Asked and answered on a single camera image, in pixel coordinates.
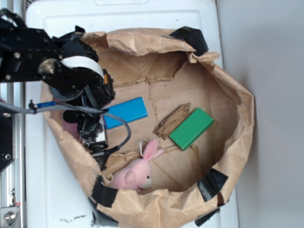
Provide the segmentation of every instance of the black tape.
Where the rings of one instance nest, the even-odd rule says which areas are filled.
[[[64,34],[59,39],[69,39],[71,41],[78,41],[78,40],[82,39],[85,32],[86,32],[86,30],[84,28],[76,25],[74,32]]]
[[[194,53],[197,56],[201,56],[209,50],[205,38],[199,29],[184,26],[174,31],[169,36],[184,40],[196,50]]]
[[[198,218],[197,220],[194,221],[195,225],[197,225],[198,227],[200,227],[201,225],[203,225],[205,222],[207,222],[212,216],[214,216],[216,213],[219,213],[220,208],[217,208],[216,210],[214,210],[213,212],[210,212],[209,214]]]
[[[206,176],[198,181],[200,193],[205,202],[215,197],[223,188],[228,176],[225,174],[211,169]]]
[[[101,183],[102,181],[103,181],[102,176],[98,176],[96,178],[96,182],[93,188],[92,198],[95,199],[97,203],[105,207],[111,208],[116,198],[118,190],[103,185]]]
[[[118,222],[111,218],[110,216],[102,213],[101,211],[98,211],[96,209],[97,205],[93,203],[90,199],[89,201],[91,202],[92,208],[93,208],[93,220],[92,224],[93,225],[100,225],[100,226],[108,226],[108,227],[118,227]]]

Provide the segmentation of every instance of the bolt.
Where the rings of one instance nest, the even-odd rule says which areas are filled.
[[[21,42],[21,41],[22,41],[22,38],[21,38],[20,36],[16,36],[16,40],[17,40],[18,42]]]
[[[20,54],[19,52],[15,52],[15,53],[14,53],[14,57],[15,57],[15,58],[20,58],[20,57],[21,57],[21,54]]]
[[[16,219],[16,215],[15,215],[13,212],[11,212],[11,211],[9,211],[8,213],[6,213],[6,214],[4,215],[4,220],[5,220],[8,224],[12,224],[12,223],[15,221],[15,219]]]
[[[48,38],[43,38],[43,42],[48,43],[49,42]]]
[[[6,160],[9,160],[10,158],[11,158],[11,155],[10,155],[10,154],[5,155],[5,159],[6,159]]]
[[[9,117],[10,117],[10,113],[3,113],[3,116],[4,116],[5,118],[9,118]]]

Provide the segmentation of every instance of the gray wall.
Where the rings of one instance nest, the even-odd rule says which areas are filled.
[[[240,228],[304,227],[304,1],[217,0],[224,68],[256,98]]]

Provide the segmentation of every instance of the blue block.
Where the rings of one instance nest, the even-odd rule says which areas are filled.
[[[114,105],[107,109],[109,109],[108,113],[116,115],[128,123],[148,116],[142,97]],[[107,129],[112,129],[114,127],[123,125],[120,121],[107,116],[105,116],[104,121]]]

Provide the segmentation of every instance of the crumpled paper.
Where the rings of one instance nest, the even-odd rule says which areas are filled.
[[[141,96],[148,111],[148,117],[130,123],[132,137],[118,153],[137,151],[142,138],[155,138],[152,132],[157,124],[182,104],[191,102],[190,111],[200,107],[214,119],[185,152],[170,139],[160,138],[160,146],[167,152],[151,161],[151,189],[143,194],[119,190],[111,208],[97,205],[120,227],[177,228],[213,211],[228,202],[248,160],[254,129],[253,95],[213,63],[217,53],[197,57],[185,42],[162,37],[172,32],[135,28],[88,33],[83,38],[97,51],[101,67],[114,78],[116,98],[111,105]],[[52,99],[44,85],[42,100]],[[64,130],[62,112],[46,112],[44,117],[69,168],[91,198],[96,177],[104,173],[90,152]],[[123,126],[109,130],[109,146],[118,145],[126,134]],[[122,166],[131,161],[122,158]],[[108,167],[109,174],[116,165]],[[204,202],[196,183],[211,168],[227,175],[228,180],[220,197]]]

